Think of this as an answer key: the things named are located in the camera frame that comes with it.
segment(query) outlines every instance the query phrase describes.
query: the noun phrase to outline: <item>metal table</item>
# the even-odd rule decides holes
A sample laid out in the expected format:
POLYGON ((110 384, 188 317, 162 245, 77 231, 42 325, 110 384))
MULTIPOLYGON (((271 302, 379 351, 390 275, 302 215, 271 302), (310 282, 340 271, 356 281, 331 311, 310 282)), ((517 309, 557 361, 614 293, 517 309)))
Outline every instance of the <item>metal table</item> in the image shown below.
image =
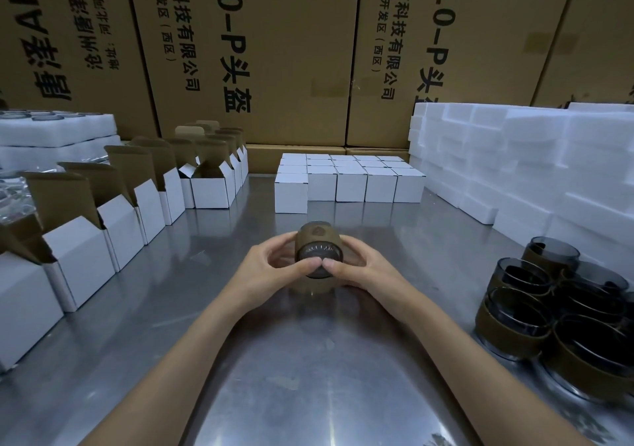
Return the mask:
MULTIPOLYGON (((433 194, 421 204, 310 203, 275 215, 273 178, 229 211, 188 210, 0 379, 0 445, 75 446, 161 359, 249 247, 307 220, 381 251, 464 330, 496 260, 522 248, 433 194)), ((634 405, 568 394, 500 359, 599 445, 634 443, 634 405)), ((245 316, 211 371, 185 445, 480 444, 425 351, 367 294, 283 290, 245 316)))

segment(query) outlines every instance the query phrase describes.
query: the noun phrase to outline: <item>person's left hand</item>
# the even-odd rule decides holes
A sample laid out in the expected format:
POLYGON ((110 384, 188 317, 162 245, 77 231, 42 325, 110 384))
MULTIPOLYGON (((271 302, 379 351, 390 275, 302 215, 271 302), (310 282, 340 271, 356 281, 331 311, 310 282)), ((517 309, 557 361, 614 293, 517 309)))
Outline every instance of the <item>person's left hand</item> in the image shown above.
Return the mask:
POLYGON ((289 243, 297 232, 277 235, 251 247, 221 295, 233 298, 246 311, 261 306, 275 292, 321 266, 321 258, 307 258, 289 264, 293 252, 289 243))

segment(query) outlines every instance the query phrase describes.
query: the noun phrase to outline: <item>person's right arm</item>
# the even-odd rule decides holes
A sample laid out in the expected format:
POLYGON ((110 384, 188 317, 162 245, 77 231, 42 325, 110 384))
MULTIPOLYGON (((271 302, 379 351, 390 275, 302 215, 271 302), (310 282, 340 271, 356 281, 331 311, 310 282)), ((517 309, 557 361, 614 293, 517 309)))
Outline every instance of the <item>person's right arm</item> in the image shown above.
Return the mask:
POLYGON ((592 445, 378 251, 353 237, 342 239, 361 258, 361 265, 324 259, 323 266, 368 291, 414 331, 485 446, 592 445))

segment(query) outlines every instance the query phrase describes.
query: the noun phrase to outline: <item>packing tape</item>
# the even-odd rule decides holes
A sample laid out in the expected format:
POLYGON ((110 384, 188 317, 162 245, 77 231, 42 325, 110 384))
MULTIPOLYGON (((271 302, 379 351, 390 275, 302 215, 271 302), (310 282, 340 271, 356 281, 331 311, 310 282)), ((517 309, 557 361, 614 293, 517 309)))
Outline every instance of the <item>packing tape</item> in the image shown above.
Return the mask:
POLYGON ((311 97, 348 97, 350 82, 341 79, 336 82, 325 82, 311 79, 311 97))
POLYGON ((552 40, 553 34, 550 32, 531 32, 526 36, 522 53, 546 55, 552 40))
POLYGON ((575 51, 578 42, 579 34, 559 34, 555 41, 553 54, 570 55, 575 51))
POLYGON ((351 95, 381 97, 383 94, 383 74, 376 77, 362 77, 353 81, 351 95))

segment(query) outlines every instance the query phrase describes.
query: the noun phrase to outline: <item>cup with brown band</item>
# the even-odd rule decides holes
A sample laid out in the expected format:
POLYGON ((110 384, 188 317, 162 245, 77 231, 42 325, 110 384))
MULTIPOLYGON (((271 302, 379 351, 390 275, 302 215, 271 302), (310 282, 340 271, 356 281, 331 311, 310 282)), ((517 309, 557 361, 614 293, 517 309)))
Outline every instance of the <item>cup with brown band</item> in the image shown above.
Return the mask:
POLYGON ((587 261, 579 261, 574 271, 562 269, 559 273, 559 281, 565 280, 588 282, 616 296, 620 296, 630 287, 628 281, 620 274, 587 261))
POLYGON ((618 401, 634 381, 631 338, 587 316, 568 314, 555 323, 542 362, 560 386, 585 399, 618 401))
POLYGON ((553 323, 550 310, 524 291, 487 291, 475 316, 475 334, 491 352, 513 361, 537 357, 553 323))
POLYGON ((524 291, 536 299, 544 299, 550 294, 552 282, 550 276, 535 264, 516 258, 502 258, 491 275, 487 292, 503 287, 524 291))
POLYGON ((537 236, 526 246, 522 259, 541 267, 556 279, 562 269, 576 269, 579 255, 579 251, 566 242, 537 236))
POLYGON ((627 312, 625 301, 597 284, 560 281, 553 290, 553 308, 558 316, 579 314, 619 326, 627 312))

